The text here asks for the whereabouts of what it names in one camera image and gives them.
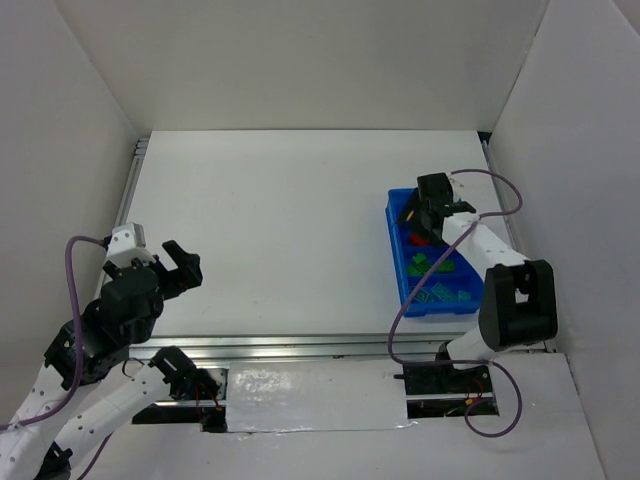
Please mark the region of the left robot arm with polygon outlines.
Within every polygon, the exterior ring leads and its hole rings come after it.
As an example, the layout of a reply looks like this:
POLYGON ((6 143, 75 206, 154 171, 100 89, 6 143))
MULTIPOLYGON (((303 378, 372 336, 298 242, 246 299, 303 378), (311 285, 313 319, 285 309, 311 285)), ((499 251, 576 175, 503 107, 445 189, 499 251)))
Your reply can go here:
POLYGON ((136 240, 112 235, 103 270, 109 282, 97 299, 79 306, 73 248, 65 247, 72 318, 44 354, 35 383, 12 420, 1 427, 4 479, 67 479, 93 449, 102 449, 121 425, 157 400, 196 392, 199 370, 177 346, 163 347, 114 393, 84 411, 79 405, 110 371, 129 361, 130 348, 150 339, 167 301, 201 285, 200 258, 177 242, 163 248, 174 261, 163 265, 136 240))

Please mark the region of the green square lego brick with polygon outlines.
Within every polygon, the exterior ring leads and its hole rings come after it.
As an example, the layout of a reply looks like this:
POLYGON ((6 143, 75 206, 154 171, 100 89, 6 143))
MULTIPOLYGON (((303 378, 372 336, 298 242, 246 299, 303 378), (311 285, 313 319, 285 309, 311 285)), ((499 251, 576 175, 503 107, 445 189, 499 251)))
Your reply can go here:
POLYGON ((455 271, 456 266, 453 260, 445 260, 437 269, 437 272, 442 274, 454 273, 455 271))

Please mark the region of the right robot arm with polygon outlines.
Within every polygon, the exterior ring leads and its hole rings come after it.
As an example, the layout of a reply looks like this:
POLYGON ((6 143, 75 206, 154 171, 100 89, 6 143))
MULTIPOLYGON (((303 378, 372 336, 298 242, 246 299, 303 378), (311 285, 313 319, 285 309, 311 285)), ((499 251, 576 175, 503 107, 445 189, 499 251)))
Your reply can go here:
POLYGON ((404 313, 435 271, 454 254, 460 254, 483 278, 483 293, 476 325, 441 346, 436 359, 412 362, 412 367, 470 370, 489 366, 502 352, 556 337, 558 332, 554 271, 545 260, 531 260, 503 242, 484 221, 508 217, 523 207, 523 197, 506 177, 483 169, 459 169, 417 178, 405 203, 400 223, 410 226, 432 245, 446 250, 425 272, 402 302, 388 334, 393 341, 404 313), (489 175, 508 187, 516 205, 508 210, 478 212, 456 191, 456 175, 489 175))

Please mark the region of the light blue oval lego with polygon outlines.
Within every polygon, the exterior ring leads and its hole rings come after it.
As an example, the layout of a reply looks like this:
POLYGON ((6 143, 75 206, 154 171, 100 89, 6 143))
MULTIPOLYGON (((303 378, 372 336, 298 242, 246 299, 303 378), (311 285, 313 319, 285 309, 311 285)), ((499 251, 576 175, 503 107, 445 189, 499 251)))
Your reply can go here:
POLYGON ((469 292, 466 291, 459 291, 458 292, 458 300, 460 302, 468 302, 472 300, 472 295, 469 292))

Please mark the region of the green curved lego brick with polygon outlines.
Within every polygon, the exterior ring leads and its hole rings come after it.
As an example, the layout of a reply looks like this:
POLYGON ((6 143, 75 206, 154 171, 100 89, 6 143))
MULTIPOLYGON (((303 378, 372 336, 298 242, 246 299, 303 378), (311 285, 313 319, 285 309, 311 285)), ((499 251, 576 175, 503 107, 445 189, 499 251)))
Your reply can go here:
POLYGON ((425 264, 427 262, 427 257, 422 253, 418 253, 413 257, 413 262, 416 265, 425 264))

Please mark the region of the red flower lego piece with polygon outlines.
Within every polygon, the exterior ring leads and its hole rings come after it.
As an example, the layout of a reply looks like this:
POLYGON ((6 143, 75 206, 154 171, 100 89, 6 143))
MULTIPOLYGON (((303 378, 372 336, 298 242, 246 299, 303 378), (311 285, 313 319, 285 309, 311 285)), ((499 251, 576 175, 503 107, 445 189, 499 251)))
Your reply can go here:
POLYGON ((420 234, 411 233, 409 235, 409 244, 411 246, 428 246, 429 241, 420 234))

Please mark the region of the small green lego brick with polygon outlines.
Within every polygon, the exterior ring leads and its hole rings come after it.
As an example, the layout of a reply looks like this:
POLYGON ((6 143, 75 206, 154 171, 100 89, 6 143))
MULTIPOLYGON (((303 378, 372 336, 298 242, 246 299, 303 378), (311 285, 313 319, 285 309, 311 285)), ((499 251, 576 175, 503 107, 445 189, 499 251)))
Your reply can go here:
POLYGON ((407 272, 410 276, 422 276, 423 272, 415 265, 409 265, 407 267, 407 272))

